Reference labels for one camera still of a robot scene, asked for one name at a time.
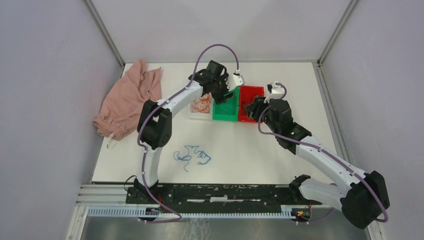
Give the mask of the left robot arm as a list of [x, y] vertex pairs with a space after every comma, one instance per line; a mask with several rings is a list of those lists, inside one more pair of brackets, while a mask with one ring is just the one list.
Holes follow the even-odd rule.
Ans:
[[234, 97], [235, 88], [244, 84], [239, 71], [228, 73], [227, 68], [211, 60], [206, 68], [196, 70], [172, 95], [144, 103], [137, 126], [137, 144], [142, 147], [141, 169], [134, 181], [138, 197], [149, 204], [158, 195], [158, 167], [163, 147], [173, 131], [173, 117], [193, 101], [211, 94], [218, 104]]

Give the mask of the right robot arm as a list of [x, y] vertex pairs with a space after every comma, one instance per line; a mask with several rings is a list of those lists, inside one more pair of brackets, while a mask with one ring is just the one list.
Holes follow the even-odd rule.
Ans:
[[267, 134], [275, 137], [282, 148], [332, 180], [329, 184], [308, 175], [295, 178], [288, 191], [293, 203], [312, 200], [328, 205], [342, 212], [359, 229], [389, 220], [390, 200], [384, 177], [377, 171], [368, 173], [326, 149], [309, 130], [293, 120], [288, 101], [257, 96], [245, 109], [249, 119], [268, 126]]

